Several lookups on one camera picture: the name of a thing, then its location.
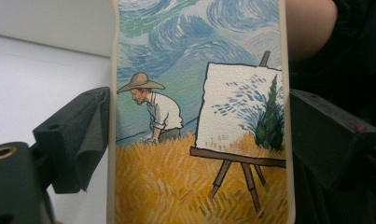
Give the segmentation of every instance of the swirling sky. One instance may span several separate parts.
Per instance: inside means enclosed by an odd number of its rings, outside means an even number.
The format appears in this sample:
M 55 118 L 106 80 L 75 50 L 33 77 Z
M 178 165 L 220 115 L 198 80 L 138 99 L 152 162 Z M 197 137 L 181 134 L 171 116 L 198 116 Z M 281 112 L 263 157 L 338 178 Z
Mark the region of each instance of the swirling sky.
M 200 112 L 209 62 L 258 65 L 264 51 L 270 50 L 268 66 L 281 68 L 277 3 L 119 0 L 118 88 L 133 74 L 146 72 L 166 87 L 163 93 L 179 103 L 184 123 L 192 122 Z M 145 108 L 131 106 L 128 93 L 118 95 L 118 112 L 122 115 L 119 139 L 148 129 L 146 120 L 139 119 L 147 116 Z

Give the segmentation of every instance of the easel leg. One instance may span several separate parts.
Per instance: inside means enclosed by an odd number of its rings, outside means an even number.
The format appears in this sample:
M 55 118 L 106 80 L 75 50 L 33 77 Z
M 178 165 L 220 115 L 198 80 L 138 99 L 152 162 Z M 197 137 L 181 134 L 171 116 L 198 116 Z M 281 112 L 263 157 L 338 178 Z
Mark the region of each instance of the easel leg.
M 259 165 L 254 165 L 255 170 L 257 171 L 257 174 L 259 176 L 260 182 L 262 183 L 263 187 L 267 192 L 269 192 L 269 187 L 267 186 L 266 180 L 264 179 L 264 175 L 261 172 L 260 166 Z
M 259 203 L 259 197 L 257 193 L 257 188 L 255 186 L 254 177 L 252 176 L 251 168 L 249 167 L 249 164 L 241 162 L 241 167 L 243 168 L 246 185 L 248 186 L 248 190 L 251 192 L 252 200 L 254 201 L 254 206 L 257 212 L 260 211 L 260 203 Z
M 220 167 L 219 172 L 217 173 L 216 179 L 214 181 L 214 187 L 211 190 L 210 198 L 214 198 L 217 190 L 222 185 L 223 179 L 225 178 L 226 172 L 229 170 L 231 161 L 223 160 L 222 166 Z

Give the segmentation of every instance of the painting easel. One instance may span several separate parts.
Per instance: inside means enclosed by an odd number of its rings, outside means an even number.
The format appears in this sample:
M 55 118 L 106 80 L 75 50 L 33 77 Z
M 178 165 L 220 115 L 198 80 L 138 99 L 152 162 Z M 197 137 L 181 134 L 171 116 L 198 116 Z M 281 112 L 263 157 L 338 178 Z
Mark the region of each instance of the painting easel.
M 272 159 L 272 158 L 253 158 L 253 157 L 246 157 L 226 152 L 218 152 L 213 151 L 211 149 L 205 149 L 205 148 L 198 148 L 198 147 L 191 147 L 190 148 L 190 156 L 196 156 L 196 157 L 202 157 L 202 158 L 209 158 L 209 159 L 216 159 L 216 160 L 223 160 L 222 165 L 219 169 L 219 172 L 216 176 L 216 179 L 214 181 L 214 187 L 210 193 L 210 197 L 214 198 L 216 195 L 217 190 L 222 185 L 223 179 L 226 176 L 227 171 L 229 170 L 232 162 L 239 162 L 243 168 L 243 172 L 245 175 L 245 181 L 246 185 L 248 187 L 248 190 L 251 193 L 252 200 L 254 202 L 255 210 L 259 213 L 259 216 L 261 216 L 260 211 L 260 202 L 258 198 L 257 188 L 255 185 L 255 180 L 252 175 L 251 167 L 250 165 L 254 165 L 255 170 L 258 174 L 258 177 L 260 179 L 261 184 L 263 187 L 267 189 L 266 180 L 263 176 L 263 173 L 261 172 L 260 167 L 261 166 L 270 166 L 270 167 L 281 167 L 286 168 L 285 160 L 280 159 Z

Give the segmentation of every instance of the white shirt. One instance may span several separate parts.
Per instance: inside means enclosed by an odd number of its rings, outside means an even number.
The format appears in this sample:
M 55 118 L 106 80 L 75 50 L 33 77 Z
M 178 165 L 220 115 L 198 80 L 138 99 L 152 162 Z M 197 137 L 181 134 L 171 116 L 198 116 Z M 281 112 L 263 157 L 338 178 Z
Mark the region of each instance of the white shirt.
M 182 128 L 181 110 L 171 98 L 160 93 L 152 92 L 147 110 L 150 113 L 150 129 L 158 128 L 166 131 Z

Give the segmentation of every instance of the brass screw hole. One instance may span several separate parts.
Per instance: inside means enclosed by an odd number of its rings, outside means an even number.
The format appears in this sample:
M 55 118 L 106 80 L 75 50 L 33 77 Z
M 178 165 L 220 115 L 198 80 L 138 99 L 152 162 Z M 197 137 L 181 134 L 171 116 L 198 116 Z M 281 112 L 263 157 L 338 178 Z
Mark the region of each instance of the brass screw hole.
M 16 147 L 1 147 L 0 148 L 0 160 L 13 155 L 17 151 Z

